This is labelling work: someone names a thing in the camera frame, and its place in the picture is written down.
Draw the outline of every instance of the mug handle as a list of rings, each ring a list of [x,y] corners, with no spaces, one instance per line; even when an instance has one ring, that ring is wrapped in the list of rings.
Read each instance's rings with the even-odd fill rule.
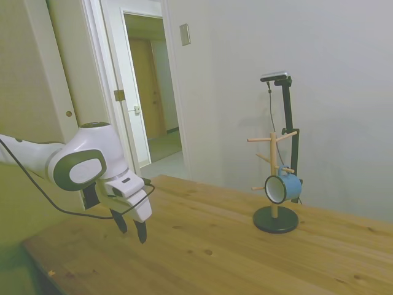
[[[278,176],[282,176],[282,169],[283,168],[290,169],[290,167],[288,165],[281,165],[280,168],[278,168]]]

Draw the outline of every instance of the light switch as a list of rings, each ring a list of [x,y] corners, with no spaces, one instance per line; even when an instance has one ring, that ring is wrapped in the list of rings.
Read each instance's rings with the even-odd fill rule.
[[[189,24],[188,23],[185,23],[184,25],[180,26],[180,37],[182,39],[182,45],[183,46],[191,44],[190,31],[189,31]]]

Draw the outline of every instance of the wooden table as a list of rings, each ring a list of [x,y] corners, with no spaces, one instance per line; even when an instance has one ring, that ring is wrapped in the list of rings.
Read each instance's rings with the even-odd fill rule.
[[[393,225],[286,202],[300,224],[264,233],[266,198],[168,176],[153,180],[140,244],[128,220],[72,217],[25,242],[64,294],[393,294]],[[89,213],[108,215],[98,205]]]

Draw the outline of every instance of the black cable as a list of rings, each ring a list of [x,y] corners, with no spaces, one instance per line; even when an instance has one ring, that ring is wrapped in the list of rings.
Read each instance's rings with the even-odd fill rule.
[[[268,84],[268,88],[269,88],[269,99],[270,99],[270,119],[271,119],[271,124],[273,125],[273,131],[276,132],[276,126],[274,126],[274,120],[273,120],[273,112],[271,111],[271,89],[270,89],[269,81],[267,82],[267,84]],[[278,156],[280,157],[281,165],[283,165],[284,161],[282,160],[281,153],[278,148],[278,143],[276,143],[276,146],[277,146]]]
[[[41,192],[41,194],[49,201],[49,203],[55,207],[58,211],[65,213],[65,214],[70,214],[70,215],[75,215],[75,216],[84,216],[84,217],[90,217],[90,218],[96,218],[96,219],[113,219],[113,216],[98,216],[98,215],[92,215],[92,214],[85,214],[85,213],[77,213],[77,212],[70,212],[64,209],[61,209],[58,205],[55,204],[55,202],[52,201],[52,199],[44,192],[44,190],[38,185],[38,183],[31,177],[30,173],[27,171],[27,169],[19,162],[19,160],[15,157],[15,155],[11,152],[11,150],[8,148],[8,146],[3,142],[2,139],[0,139],[0,143],[4,146],[4,149],[10,154],[10,156],[14,159],[14,161],[18,164],[18,166],[23,170],[25,175],[30,179],[30,181],[35,185],[35,187]],[[124,215],[127,212],[131,211],[135,207],[137,207],[144,199],[146,199],[149,195],[153,193],[155,190],[155,186],[153,184],[146,184],[146,186],[150,186],[153,189],[145,195],[138,203],[136,203],[134,206],[130,207],[129,209],[125,210],[123,213],[120,215]]]

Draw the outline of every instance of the hallway floor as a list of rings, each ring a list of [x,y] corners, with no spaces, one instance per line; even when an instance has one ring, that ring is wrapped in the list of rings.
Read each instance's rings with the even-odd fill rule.
[[[164,159],[182,150],[179,131],[149,140],[152,163]]]
[[[187,179],[184,167],[183,152],[177,152],[169,157],[158,160],[150,165],[141,168],[142,176],[152,179],[164,174],[177,178]]]

